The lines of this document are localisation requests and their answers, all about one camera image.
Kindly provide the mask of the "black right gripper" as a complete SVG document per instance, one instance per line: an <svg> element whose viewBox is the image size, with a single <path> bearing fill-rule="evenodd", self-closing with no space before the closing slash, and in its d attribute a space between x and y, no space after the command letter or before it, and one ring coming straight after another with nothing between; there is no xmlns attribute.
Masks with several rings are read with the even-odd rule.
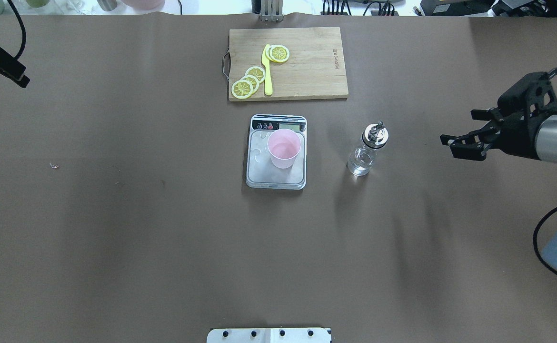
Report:
<svg viewBox="0 0 557 343"><path fill-rule="evenodd" d="M511 86L495 107L471 110L479 130L440 135L455 159L484 161L489 150L525 159L557 161L557 96L551 81L557 72L531 72Z"/></svg>

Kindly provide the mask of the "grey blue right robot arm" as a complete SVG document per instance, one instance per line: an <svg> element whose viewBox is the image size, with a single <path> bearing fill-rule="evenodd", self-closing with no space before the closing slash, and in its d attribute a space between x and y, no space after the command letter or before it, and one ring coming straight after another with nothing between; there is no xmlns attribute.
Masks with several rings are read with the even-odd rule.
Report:
<svg viewBox="0 0 557 343"><path fill-rule="evenodd" d="M462 135L443 134L453 158L483 161L491 150L557 165L557 96L552 82L557 68L531 72L499 96L494 107L471 110L484 124ZM557 191L551 177L547 191ZM557 276L557 206L536 223L532 247L537 260Z"/></svg>

